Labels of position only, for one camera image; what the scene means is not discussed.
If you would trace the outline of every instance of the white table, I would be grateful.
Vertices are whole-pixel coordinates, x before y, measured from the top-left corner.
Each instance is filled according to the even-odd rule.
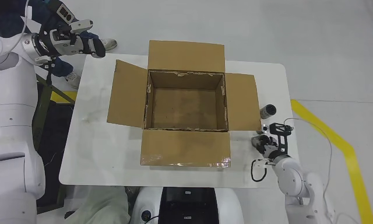
[[[109,124],[109,108],[115,60],[147,67],[145,55],[107,54],[95,59],[87,56],[70,125],[59,180],[69,185],[98,186],[174,186],[276,188],[273,170],[263,182],[251,180],[251,162],[261,155],[251,146],[251,131],[230,132],[231,167],[141,166],[140,128]],[[226,72],[253,74],[260,108],[274,104],[277,113],[263,124],[282,123],[292,117],[284,66],[241,61],[226,61]],[[295,132],[288,138],[288,152],[298,159]],[[263,169],[255,169],[260,178]]]

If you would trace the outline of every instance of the yellow floor line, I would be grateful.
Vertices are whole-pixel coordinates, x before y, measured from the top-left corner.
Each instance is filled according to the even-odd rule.
[[[77,93],[77,91],[64,91],[64,94],[66,94],[73,100],[76,100]],[[55,92],[52,92],[51,100],[55,101],[56,103],[70,103],[60,95],[56,94]]]
[[[343,152],[346,160],[347,169],[349,171],[352,188],[355,193],[355,199],[360,214],[361,224],[373,224],[373,215],[367,191],[365,189],[363,177],[360,172],[359,164],[356,158],[355,150],[347,141],[340,135],[334,132],[326,124],[324,124],[318,117],[309,112],[302,104],[296,100],[291,101],[291,108],[302,119],[307,120],[319,128],[329,137],[330,141]]]

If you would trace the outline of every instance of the gray floor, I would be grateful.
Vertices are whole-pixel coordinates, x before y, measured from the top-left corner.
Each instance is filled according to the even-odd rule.
[[[115,38],[114,53],[146,55],[149,40],[187,40],[224,44],[227,60],[283,64],[290,97],[354,146],[373,204],[373,0],[62,1],[77,18],[93,20],[93,33]],[[81,73],[84,56],[66,60]],[[54,84],[69,90],[61,78]],[[325,181],[326,139],[304,123],[295,127],[302,165]],[[279,191],[236,192],[247,222],[255,216],[256,223],[287,223]],[[360,221],[344,156],[335,147],[328,193],[337,212]]]

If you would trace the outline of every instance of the open cardboard box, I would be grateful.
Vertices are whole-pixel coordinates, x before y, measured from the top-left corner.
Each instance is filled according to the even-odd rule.
[[[228,131],[261,128],[254,76],[207,43],[150,41],[147,68],[117,60],[107,117],[144,129],[140,164],[230,167]]]

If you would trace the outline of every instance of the white sneaker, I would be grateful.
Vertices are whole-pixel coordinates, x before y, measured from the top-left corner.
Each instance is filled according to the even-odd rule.
[[[103,42],[106,51],[112,50],[117,47],[117,41],[112,38],[100,39]]]
[[[65,77],[65,80],[68,82],[69,86],[74,89],[79,88],[80,83],[80,76],[74,72],[71,72],[69,75]]]

